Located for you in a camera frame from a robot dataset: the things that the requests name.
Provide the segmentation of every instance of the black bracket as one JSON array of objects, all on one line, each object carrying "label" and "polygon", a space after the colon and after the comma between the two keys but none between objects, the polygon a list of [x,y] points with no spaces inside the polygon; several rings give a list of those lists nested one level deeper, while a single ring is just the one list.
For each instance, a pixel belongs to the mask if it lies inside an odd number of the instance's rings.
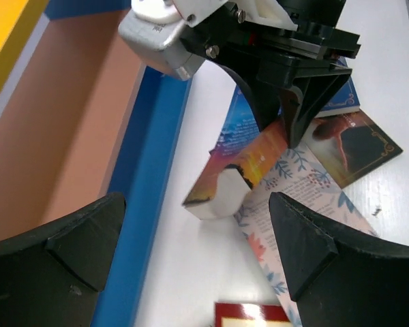
[{"label": "black bracket", "polygon": [[297,22],[298,31],[240,23],[237,5],[228,2],[181,36],[188,51],[218,64],[238,84],[259,130],[283,116],[290,148],[349,79],[352,70],[337,58],[359,51],[358,35]]}]

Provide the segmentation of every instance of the white 3d-printed part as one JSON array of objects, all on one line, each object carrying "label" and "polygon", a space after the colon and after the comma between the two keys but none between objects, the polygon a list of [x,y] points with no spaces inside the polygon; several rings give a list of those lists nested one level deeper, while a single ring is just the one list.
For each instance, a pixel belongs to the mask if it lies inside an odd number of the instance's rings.
[{"label": "white 3d-printed part", "polygon": [[[231,0],[246,13],[246,20],[259,25],[297,30],[276,0]],[[132,0],[132,10],[142,20],[169,24],[183,19],[195,27],[222,7],[227,0]]]},{"label": "white 3d-printed part", "polygon": [[132,10],[139,19],[155,24],[170,24],[181,19],[171,1],[132,0]]}]

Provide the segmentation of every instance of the black plastic jaw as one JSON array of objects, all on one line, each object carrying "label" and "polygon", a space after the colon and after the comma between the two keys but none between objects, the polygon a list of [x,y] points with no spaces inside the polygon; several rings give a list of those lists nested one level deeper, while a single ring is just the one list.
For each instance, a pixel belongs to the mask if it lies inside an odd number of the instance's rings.
[{"label": "black plastic jaw", "polygon": [[[281,112],[288,146],[294,148],[349,79],[352,70],[338,65],[337,57],[355,57],[359,36],[317,22],[300,22],[298,31],[239,24],[237,10],[227,3],[197,27],[186,29],[181,41],[233,78],[259,130]],[[217,48],[213,56],[207,53],[210,46]]]},{"label": "black plastic jaw", "polygon": [[409,247],[272,193],[271,221],[303,327],[409,326]]},{"label": "black plastic jaw", "polygon": [[0,241],[0,326],[90,326],[124,214],[110,193]]}]

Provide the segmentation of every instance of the blue wall edge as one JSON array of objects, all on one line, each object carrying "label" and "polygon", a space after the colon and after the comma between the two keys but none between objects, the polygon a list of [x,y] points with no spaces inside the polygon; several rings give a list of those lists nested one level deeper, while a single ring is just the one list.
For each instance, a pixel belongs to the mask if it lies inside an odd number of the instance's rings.
[{"label": "blue wall edge", "polygon": [[129,9],[130,0],[50,0],[44,10],[50,20]]},{"label": "blue wall edge", "polygon": [[190,85],[145,71],[108,189],[126,213],[92,327],[133,326]]}]

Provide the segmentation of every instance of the book cover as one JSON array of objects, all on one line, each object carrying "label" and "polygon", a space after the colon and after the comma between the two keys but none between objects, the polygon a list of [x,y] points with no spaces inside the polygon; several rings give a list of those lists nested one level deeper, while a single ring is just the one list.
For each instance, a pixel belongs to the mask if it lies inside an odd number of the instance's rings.
[{"label": "book cover", "polygon": [[363,110],[314,119],[303,140],[341,188],[403,152]]},{"label": "book cover", "polygon": [[[338,63],[347,67],[344,57],[338,59]],[[348,114],[359,111],[361,103],[354,87],[353,79],[350,77],[346,84],[333,96],[327,105],[316,115],[318,118],[333,116],[336,114]]]},{"label": "book cover", "polygon": [[257,186],[287,148],[283,128],[276,121],[259,133],[249,104],[236,90],[217,144],[183,205],[211,201],[218,177],[226,169],[236,169],[250,189]]},{"label": "book cover", "polygon": [[301,327],[301,320],[297,304],[288,293],[271,223],[269,198],[272,192],[283,192],[318,213],[375,236],[333,177],[302,142],[296,149],[285,151],[234,215],[294,327]]},{"label": "book cover", "polygon": [[281,306],[215,303],[214,327],[291,327]]}]

